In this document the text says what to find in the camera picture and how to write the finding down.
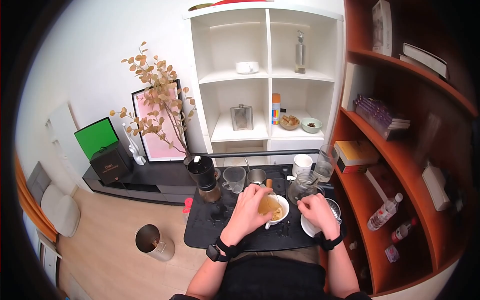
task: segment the dried eucalyptus branch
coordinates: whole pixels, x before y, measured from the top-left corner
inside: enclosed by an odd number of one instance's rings
[[[120,114],[120,118],[129,117],[132,119],[133,121],[130,124],[137,124],[138,129],[132,129],[132,127],[129,126],[127,128],[127,132],[133,131],[133,135],[137,135],[138,133],[141,135],[153,133],[157,135],[160,140],[165,141],[170,149],[175,148],[179,152],[189,156],[190,153],[182,138],[182,135],[186,132],[187,124],[192,120],[191,118],[194,116],[195,110],[197,110],[195,99],[192,97],[185,98],[185,100],[188,100],[189,103],[193,105],[193,108],[189,111],[188,115],[185,115],[185,113],[182,111],[184,106],[180,96],[179,99],[176,99],[176,97],[172,99],[173,95],[170,94],[170,90],[176,92],[177,95],[180,95],[181,93],[186,95],[190,89],[187,87],[184,87],[183,89],[177,89],[177,83],[175,82],[177,79],[177,72],[173,70],[172,65],[167,66],[167,62],[165,60],[158,60],[157,55],[153,56],[153,59],[156,61],[156,63],[154,65],[149,65],[147,63],[147,56],[144,55],[148,49],[142,49],[145,44],[146,42],[143,42],[138,48],[140,54],[138,54],[136,57],[123,59],[121,62],[128,62],[128,64],[131,65],[129,70],[131,72],[135,71],[135,77],[138,76],[142,83],[149,84],[149,86],[144,90],[143,98],[139,98],[137,96],[137,100],[140,102],[143,101],[143,105],[148,105],[152,109],[152,111],[147,114],[148,116],[152,116],[152,118],[134,118],[131,112],[127,113],[126,108],[122,108],[120,112],[112,110],[110,115],[114,116],[115,114]],[[167,135],[162,128],[165,118],[158,118],[161,111],[165,111],[167,113],[168,120],[170,121],[177,140],[184,151],[176,147],[174,141],[170,141],[167,138]]]

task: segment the wooden floor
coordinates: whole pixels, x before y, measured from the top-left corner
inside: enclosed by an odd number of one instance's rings
[[[205,250],[183,242],[182,206],[151,204],[91,194],[73,197],[81,217],[71,238],[60,236],[59,288],[69,293],[70,274],[93,300],[169,299],[185,293]],[[160,262],[135,246],[135,232],[156,225],[175,243],[175,255]]]

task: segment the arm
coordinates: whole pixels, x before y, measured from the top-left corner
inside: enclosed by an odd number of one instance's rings
[[[297,204],[300,212],[323,231],[327,240],[334,240],[340,235],[340,225],[322,194],[304,197],[297,201]],[[328,253],[328,271],[332,295],[346,298],[360,291],[355,270],[343,241]]]
[[[227,246],[237,245],[247,234],[265,224],[272,218],[272,213],[263,216],[258,213],[258,204],[263,195],[271,192],[270,188],[261,188],[251,184],[239,194],[237,204],[230,221],[223,229],[220,239]],[[220,289],[227,262],[212,262],[205,259],[200,269],[188,285],[185,295],[196,297],[199,300],[212,299]]]

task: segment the white mug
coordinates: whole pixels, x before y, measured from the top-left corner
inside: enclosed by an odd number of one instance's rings
[[[275,225],[275,224],[278,224],[280,223],[283,219],[285,219],[285,217],[288,215],[288,213],[290,212],[290,205],[288,204],[288,201],[280,196],[280,195],[277,195],[277,198],[278,198],[278,202],[280,203],[280,205],[282,206],[282,210],[283,210],[283,216],[276,220],[276,221],[268,221],[265,223],[265,229],[269,229],[271,225]]]
[[[297,176],[298,171],[310,170],[313,160],[306,154],[298,154],[293,158],[292,175]]]
[[[235,64],[235,69],[239,74],[254,74],[258,72],[257,61],[243,61]]]

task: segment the white ceramic sculpture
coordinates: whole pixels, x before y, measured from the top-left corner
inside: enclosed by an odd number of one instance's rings
[[[140,155],[140,148],[130,137],[130,134],[127,132],[126,124],[123,123],[122,126],[123,126],[123,131],[125,132],[125,135],[127,136],[127,139],[130,142],[130,145],[128,145],[128,149],[133,154],[133,159],[137,164],[139,164],[140,166],[143,166],[147,162],[145,157]]]

